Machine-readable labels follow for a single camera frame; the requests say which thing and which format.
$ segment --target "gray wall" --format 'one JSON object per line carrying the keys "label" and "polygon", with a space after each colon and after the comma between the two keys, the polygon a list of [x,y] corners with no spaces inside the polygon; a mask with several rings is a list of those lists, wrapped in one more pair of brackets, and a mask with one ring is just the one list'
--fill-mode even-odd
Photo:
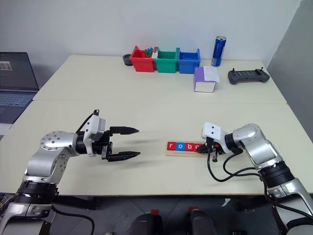
{"label": "gray wall", "polygon": [[42,85],[72,54],[140,47],[196,51],[267,66],[301,0],[0,0],[0,51],[26,51]]}
{"label": "gray wall", "polygon": [[313,0],[300,3],[268,71],[313,141]]}

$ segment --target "white table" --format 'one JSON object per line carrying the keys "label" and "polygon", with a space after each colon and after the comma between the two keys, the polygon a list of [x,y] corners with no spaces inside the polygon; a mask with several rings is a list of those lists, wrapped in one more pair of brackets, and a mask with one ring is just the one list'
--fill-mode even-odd
{"label": "white table", "polygon": [[[202,60],[201,66],[211,65]],[[136,72],[123,64],[122,57],[70,56],[34,97],[34,100],[90,100],[153,104],[163,99],[192,104],[209,103],[286,104],[274,81],[231,85],[227,74],[236,70],[254,70],[261,61],[227,61],[218,67],[221,82],[212,94],[193,92],[193,75],[180,73]]]}
{"label": "white table", "polygon": [[[257,177],[238,177],[225,183],[212,179],[205,158],[165,156],[167,140],[200,141],[205,121],[232,132],[247,123],[260,125],[309,192],[313,165],[313,145],[287,104],[210,103],[194,99],[191,103],[160,97],[154,102],[34,101],[0,141],[0,191],[16,192],[30,157],[37,151],[43,135],[54,130],[75,132],[94,110],[110,126],[135,127],[139,133],[114,135],[113,152],[140,151],[133,159],[108,163],[100,156],[87,155],[69,160],[58,185],[62,195],[150,195],[150,194],[262,194]],[[223,177],[222,161],[212,164]],[[252,166],[246,154],[229,163],[235,171]]]}

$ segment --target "energy drink can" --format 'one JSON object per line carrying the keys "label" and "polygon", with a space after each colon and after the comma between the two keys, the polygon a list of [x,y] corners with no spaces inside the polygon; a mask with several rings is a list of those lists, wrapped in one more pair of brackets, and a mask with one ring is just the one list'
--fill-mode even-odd
{"label": "energy drink can", "polygon": [[216,37],[211,65],[216,66],[216,67],[221,65],[225,44],[226,44],[226,37],[224,36]]}

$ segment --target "black remote control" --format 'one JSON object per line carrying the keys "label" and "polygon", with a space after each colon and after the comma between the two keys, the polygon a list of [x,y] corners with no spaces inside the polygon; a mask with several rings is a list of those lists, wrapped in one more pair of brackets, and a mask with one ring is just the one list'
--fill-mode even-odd
{"label": "black remote control", "polygon": [[267,82],[269,80],[269,75],[263,71],[263,67],[260,70],[256,69],[247,71],[235,71],[235,69],[233,69],[228,72],[228,79],[231,84],[251,81]]}

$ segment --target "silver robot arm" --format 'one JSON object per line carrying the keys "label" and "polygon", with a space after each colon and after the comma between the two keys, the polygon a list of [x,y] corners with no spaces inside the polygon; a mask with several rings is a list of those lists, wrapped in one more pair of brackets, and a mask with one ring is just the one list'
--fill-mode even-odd
{"label": "silver robot arm", "polygon": [[[86,124],[84,131],[80,131],[82,126],[76,133],[54,131],[40,140],[40,147],[28,162],[22,184],[0,223],[0,235],[26,234],[24,230],[17,229],[18,224],[14,224],[13,228],[7,226],[12,218],[41,220],[49,215],[52,200],[59,194],[57,184],[63,176],[70,157],[80,154],[94,157],[96,154],[101,154],[102,159],[112,162],[126,160],[140,154],[131,151],[112,154],[110,136],[117,133],[132,134],[138,130],[121,126],[110,127],[110,130],[105,131],[105,120],[98,115],[99,110],[95,110],[85,120],[82,124],[82,126]],[[41,220],[30,226],[30,234],[36,234],[40,230],[38,226],[44,227],[47,223]]]}
{"label": "silver robot arm", "polygon": [[245,150],[267,187],[267,193],[275,206],[274,215],[280,230],[283,233],[288,232],[289,235],[295,234],[295,231],[299,235],[313,234],[312,219],[279,207],[283,205],[305,212],[309,216],[313,215],[313,200],[309,193],[299,179],[294,178],[283,158],[265,138],[258,125],[248,124],[227,134],[219,126],[206,122],[202,129],[202,138],[207,140],[210,148],[214,148],[214,141],[217,142],[225,153]]}

